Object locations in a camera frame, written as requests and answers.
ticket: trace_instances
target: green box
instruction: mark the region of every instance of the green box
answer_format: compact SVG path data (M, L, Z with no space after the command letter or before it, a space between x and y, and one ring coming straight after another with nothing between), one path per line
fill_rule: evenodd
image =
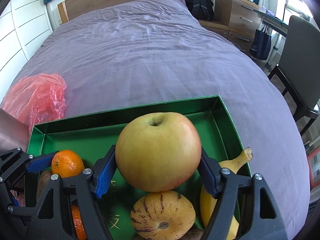
M154 112L178 112L188 117L196 127L202 147L209 157L218 162L236 158L243 146L232 119L220 96L209 96L134 106L87 114L35 125L28 154L38 156L53 151L70 149L84 161L86 168L103 158L111 145L116 144L118 135L133 119ZM250 168L245 165L238 174L250 176ZM25 177L26 206L36 203L38 175ZM200 216L199 197L201 179L198 171L174 191L187 197L196 210L195 227L203 229ZM146 192L130 186L116 173L108 192L98 200L106 226L115 240L131 239L135 231L130 222L130 210Z

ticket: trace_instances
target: banana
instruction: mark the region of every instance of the banana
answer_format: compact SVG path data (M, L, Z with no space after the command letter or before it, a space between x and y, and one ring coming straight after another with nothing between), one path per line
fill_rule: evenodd
M250 148L244 149L241 154L233 160L219 162L222 168L228 168L233 173L237 173L238 170L252 159L252 150ZM206 227L209 223L210 217L214 210L217 200L214 199L202 185L200 193L200 213L203 225ZM226 240L232 240L236 238L236 234L239 228L239 223L235 216L232 217L229 232Z

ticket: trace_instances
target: purple bedsheet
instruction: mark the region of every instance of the purple bedsheet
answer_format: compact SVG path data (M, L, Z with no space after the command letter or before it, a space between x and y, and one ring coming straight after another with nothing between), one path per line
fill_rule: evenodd
M39 73L59 73L67 82L65 117L220 94L289 239L304 224L308 164L286 101L249 57L201 27L179 0L133 1L61 25L13 84Z

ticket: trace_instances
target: orange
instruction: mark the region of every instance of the orange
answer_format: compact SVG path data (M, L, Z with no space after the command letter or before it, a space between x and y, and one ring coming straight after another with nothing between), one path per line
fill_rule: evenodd
M72 212L72 218L73 218L73 223L75 225L77 237L79 240L85 240L87 239L87 235L84 231L84 227L82 224L82 219L80 216L80 211L79 208L76 205L71 206L71 212Z
M51 170L53 174L58 174L62 178L72 177L84 170L84 164L78 154L70 150L63 150L53 157Z

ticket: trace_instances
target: apple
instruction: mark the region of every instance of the apple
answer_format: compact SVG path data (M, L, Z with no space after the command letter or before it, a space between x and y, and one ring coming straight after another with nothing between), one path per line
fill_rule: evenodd
M179 113L151 113L131 121L116 143L116 164L133 187L167 191L195 172L201 142L192 122Z

